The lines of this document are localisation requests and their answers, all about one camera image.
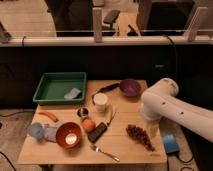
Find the white mug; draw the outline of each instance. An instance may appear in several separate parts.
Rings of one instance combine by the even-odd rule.
[[[98,112],[105,112],[108,104],[108,97],[104,93],[97,93],[94,96],[94,103]]]

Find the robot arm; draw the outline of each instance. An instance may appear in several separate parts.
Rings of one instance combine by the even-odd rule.
[[[175,98],[179,88],[175,81],[164,78],[142,94],[141,114],[145,121],[165,116],[213,142],[213,111]]]

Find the table leg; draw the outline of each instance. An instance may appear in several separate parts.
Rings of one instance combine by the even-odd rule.
[[[52,171],[53,165],[43,164],[39,165],[42,168],[42,171]]]

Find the brown bowl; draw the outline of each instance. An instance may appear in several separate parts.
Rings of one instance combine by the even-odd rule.
[[[141,85],[134,79],[124,79],[120,82],[119,88],[124,96],[136,97],[141,94]]]
[[[81,138],[81,128],[74,122],[64,123],[56,132],[56,142],[63,148],[72,148],[76,146]]]

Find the cable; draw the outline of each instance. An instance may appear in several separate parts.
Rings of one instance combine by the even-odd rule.
[[[14,112],[14,113],[11,113],[11,114],[8,114],[8,115],[1,115],[0,114],[0,117],[10,117],[10,116],[13,116],[13,115],[16,115],[16,114],[19,114],[19,113],[26,113],[26,112],[35,112],[35,111],[34,110],[23,110],[23,111]]]
[[[192,157],[189,160],[183,160],[183,159],[181,159],[179,153],[177,153],[175,156],[183,164],[189,164],[194,159],[193,155],[192,155]]]
[[[172,46],[173,46],[174,54],[175,54],[175,77],[176,77],[176,81],[178,81],[179,73],[178,73],[178,53],[177,53],[177,48],[176,48],[175,42],[168,35],[163,35],[163,36],[166,37],[170,41]]]
[[[13,166],[12,162],[9,160],[9,158],[0,151],[0,154],[4,156],[4,158],[8,161],[8,163],[10,164],[10,166],[13,168],[14,171],[16,171],[16,168]]]
[[[183,159],[181,159],[179,153],[176,153],[175,156],[184,165],[190,165],[191,164],[190,162],[194,159],[193,155],[192,155],[192,157],[189,160],[183,160]],[[169,160],[168,159],[167,159],[166,164],[167,164],[167,171],[170,171],[170,166],[169,166]],[[189,166],[182,167],[180,169],[180,171],[184,171],[185,169],[194,171],[194,169],[192,167],[189,167]]]
[[[184,166],[184,167],[182,167],[182,168],[180,169],[180,171],[184,171],[185,169],[187,169],[187,171],[188,171],[188,170],[194,171],[194,169],[193,169],[193,168],[188,167],[188,166]]]
[[[22,38],[22,41],[21,41],[22,47],[24,47],[24,40],[25,40],[25,38],[27,38],[27,36],[23,36],[23,38]]]

